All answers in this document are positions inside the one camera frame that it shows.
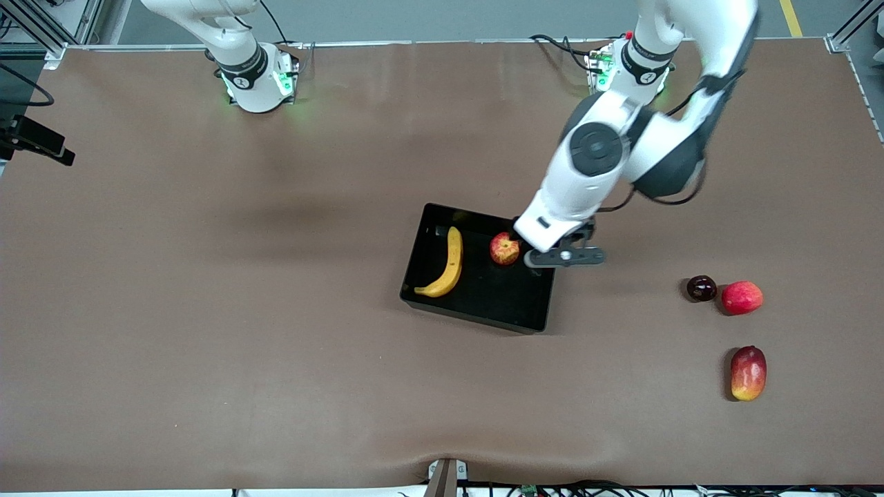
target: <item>black tray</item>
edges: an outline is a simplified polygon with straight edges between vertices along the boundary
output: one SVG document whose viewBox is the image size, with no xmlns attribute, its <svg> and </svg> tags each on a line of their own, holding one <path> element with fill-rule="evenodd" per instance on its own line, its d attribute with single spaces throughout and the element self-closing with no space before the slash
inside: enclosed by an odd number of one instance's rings
<svg viewBox="0 0 884 497">
<path fill-rule="evenodd" d="M 399 297 L 419 310 L 519 333 L 542 332 L 555 270 L 526 266 L 524 252 L 515 264 L 500 266 L 489 252 L 494 235 L 512 223 L 512 219 L 426 204 Z M 445 269 L 450 226 L 463 236 L 463 269 L 457 286 L 437 298 L 415 294 L 415 287 L 426 286 Z"/>
</svg>

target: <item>brown tablecloth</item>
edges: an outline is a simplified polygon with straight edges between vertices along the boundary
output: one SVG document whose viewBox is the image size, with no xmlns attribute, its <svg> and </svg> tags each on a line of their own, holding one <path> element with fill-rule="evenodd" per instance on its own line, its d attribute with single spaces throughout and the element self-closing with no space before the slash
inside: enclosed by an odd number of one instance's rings
<svg viewBox="0 0 884 497">
<path fill-rule="evenodd" d="M 440 456 L 474 480 L 884 481 L 884 149 L 822 41 L 757 43 L 702 194 L 599 216 L 607 263 L 559 271 L 538 336 L 397 293 L 426 202 L 522 212 L 579 69 L 530 44 L 305 62 L 266 115 L 198 52 L 43 76 L 58 103 L 30 115 L 78 156 L 0 181 L 0 490 L 400 485 Z M 661 107 L 696 81 L 693 46 L 676 62 Z M 700 273 L 765 306 L 687 302 Z M 768 385 L 736 403 L 746 345 Z"/>
</svg>

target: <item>robotic arm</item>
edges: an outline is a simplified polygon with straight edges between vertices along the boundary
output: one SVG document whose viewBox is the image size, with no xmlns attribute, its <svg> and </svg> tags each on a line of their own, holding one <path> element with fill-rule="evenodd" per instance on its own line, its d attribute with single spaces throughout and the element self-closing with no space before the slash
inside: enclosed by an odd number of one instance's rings
<svg viewBox="0 0 884 497">
<path fill-rule="evenodd" d="M 515 231 L 535 250 L 535 267 L 598 264 L 586 247 L 587 223 L 623 178 L 651 198 L 674 195 L 700 173 L 705 147 L 758 29 L 757 0 L 639 0 L 630 40 L 613 43 L 610 89 L 577 105 L 540 189 Z M 657 94 L 675 50 L 690 33 L 703 59 L 700 80 L 680 120 L 645 107 Z M 583 233 L 583 246 L 571 246 Z"/>
<path fill-rule="evenodd" d="M 243 110 L 272 111 L 294 97 L 298 68 L 292 56 L 258 43 L 237 16 L 259 0 L 141 0 L 145 7 L 181 25 L 203 42 L 221 69 L 227 92 Z"/>
</svg>

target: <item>yellow banana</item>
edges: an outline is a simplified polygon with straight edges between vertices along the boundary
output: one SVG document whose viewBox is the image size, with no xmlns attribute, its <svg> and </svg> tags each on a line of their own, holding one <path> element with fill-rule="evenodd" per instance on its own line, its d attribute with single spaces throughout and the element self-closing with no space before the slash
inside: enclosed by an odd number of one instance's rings
<svg viewBox="0 0 884 497">
<path fill-rule="evenodd" d="M 445 271 L 442 272 L 442 276 L 426 287 L 415 288 L 415 293 L 428 297 L 441 297 L 447 294 L 454 288 L 454 285 L 457 285 L 457 280 L 461 277 L 462 266 L 463 238 L 461 232 L 452 226 L 448 228 L 448 262 Z"/>
</svg>

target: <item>apple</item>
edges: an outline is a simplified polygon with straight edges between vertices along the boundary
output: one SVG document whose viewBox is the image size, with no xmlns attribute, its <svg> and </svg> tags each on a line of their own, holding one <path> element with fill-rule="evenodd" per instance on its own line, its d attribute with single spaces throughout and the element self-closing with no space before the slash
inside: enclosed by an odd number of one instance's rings
<svg viewBox="0 0 884 497">
<path fill-rule="evenodd" d="M 724 292 L 721 292 L 721 304 L 733 315 L 749 314 L 761 307 L 764 301 L 761 289 L 751 281 L 731 283 L 725 287 Z"/>
<path fill-rule="evenodd" d="M 498 233 L 492 238 L 492 261 L 500 265 L 510 265 L 519 259 L 519 242 L 510 240 L 509 233 Z"/>
</svg>

